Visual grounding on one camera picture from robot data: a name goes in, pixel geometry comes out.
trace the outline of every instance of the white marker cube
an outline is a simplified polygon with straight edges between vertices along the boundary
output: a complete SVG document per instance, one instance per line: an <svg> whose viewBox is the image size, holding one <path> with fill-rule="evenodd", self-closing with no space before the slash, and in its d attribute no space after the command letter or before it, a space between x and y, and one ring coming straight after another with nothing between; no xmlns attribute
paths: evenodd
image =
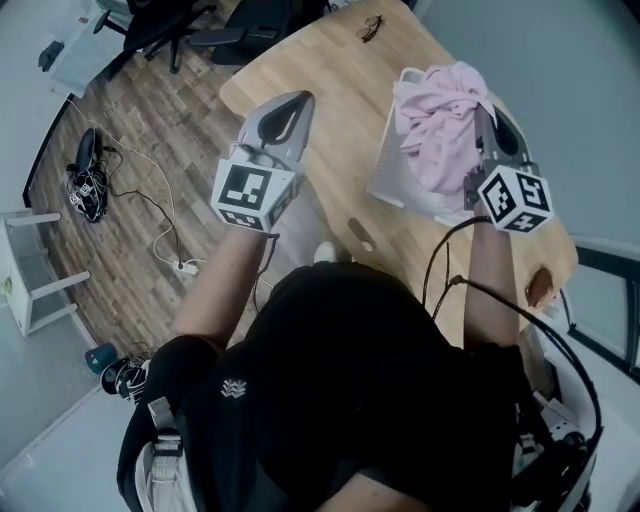
<svg viewBox="0 0 640 512"><path fill-rule="evenodd" d="M478 189L493 225L510 233L533 233L555 213L547 180L497 166Z"/></svg>
<svg viewBox="0 0 640 512"><path fill-rule="evenodd" d="M294 172L220 160L211 207L226 224L270 233L297 193Z"/></svg>

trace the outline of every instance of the folded pink garment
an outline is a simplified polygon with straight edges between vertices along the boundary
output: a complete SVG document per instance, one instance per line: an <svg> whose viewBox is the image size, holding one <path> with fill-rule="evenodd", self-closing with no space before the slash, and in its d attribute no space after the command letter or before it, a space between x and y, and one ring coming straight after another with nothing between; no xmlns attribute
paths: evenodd
<svg viewBox="0 0 640 512"><path fill-rule="evenodd" d="M496 120L482 76L464 62L431 66L418 84L396 82L396 131L406 135L407 155L418 183L443 194L453 211L463 208L462 180L480 163L474 112L482 105Z"/></svg>

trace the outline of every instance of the white shoe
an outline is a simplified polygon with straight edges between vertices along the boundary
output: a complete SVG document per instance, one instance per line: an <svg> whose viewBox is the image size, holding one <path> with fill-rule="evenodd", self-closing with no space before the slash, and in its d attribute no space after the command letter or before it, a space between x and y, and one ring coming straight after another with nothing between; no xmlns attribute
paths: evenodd
<svg viewBox="0 0 640 512"><path fill-rule="evenodd" d="M327 261L329 263L338 261L336 246L331 242L322 242L316 249L316 253L313 255L313 262L319 263L321 261Z"/></svg>

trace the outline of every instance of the wooden floor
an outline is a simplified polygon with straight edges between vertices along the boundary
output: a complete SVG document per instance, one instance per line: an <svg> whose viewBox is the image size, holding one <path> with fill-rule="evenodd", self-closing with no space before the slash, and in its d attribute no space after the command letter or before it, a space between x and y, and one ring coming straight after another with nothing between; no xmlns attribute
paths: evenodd
<svg viewBox="0 0 640 512"><path fill-rule="evenodd" d="M229 12L227 6L217 16ZM221 21L213 18L210 25ZM231 71L189 48L181 56L180 72L171 75L167 50L151 62L136 54L111 82L96 79L75 103L118 141L158 162L173 190L184 259L206 260L225 232L209 208L217 163L228 156L241 123L218 98ZM80 138L89 127L73 107L67 109L44 152L29 197L35 213L62 214L59 223L41 230L58 275L91 272L91 279L69 295L95 340L113 343L120 353L153 350L170 339L176 309L194 278L176 273L154 257L153 240L168 224L140 197L109 197L107 215L97 224L89 224L74 210L65 169L75 161ZM104 145L116 146L105 134L102 137ZM138 155L119 149L124 162L113 180L115 190L138 189L170 212L161 173ZM105 155L112 172L117 156ZM277 231L282 236L258 286L259 304L273 284L309 264L317 244L332 237L308 183L285 211ZM177 259L172 233L161 239L158 252L167 260ZM248 304L234 341L244 336L254 316Z"/></svg>

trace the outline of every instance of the black office chair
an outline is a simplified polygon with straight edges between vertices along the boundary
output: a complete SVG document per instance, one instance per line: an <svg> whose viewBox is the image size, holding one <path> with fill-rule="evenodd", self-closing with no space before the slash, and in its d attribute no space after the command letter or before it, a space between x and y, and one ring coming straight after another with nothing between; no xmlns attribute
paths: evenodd
<svg viewBox="0 0 640 512"><path fill-rule="evenodd" d="M132 54L136 50L153 44L145 53L147 60L167 43L171 43L171 62L169 71L177 73L178 46L180 39L196 30L189 26L205 12L213 12L216 7L207 5L193 10L196 0L127 0L133 19L128 29L122 28L109 19L111 11L106 11L98 20L93 33L108 27L125 36L123 53Z"/></svg>
<svg viewBox="0 0 640 512"><path fill-rule="evenodd" d="M215 47L214 64L245 65L321 18L326 5L326 0L242 0L225 28L196 32L189 44Z"/></svg>

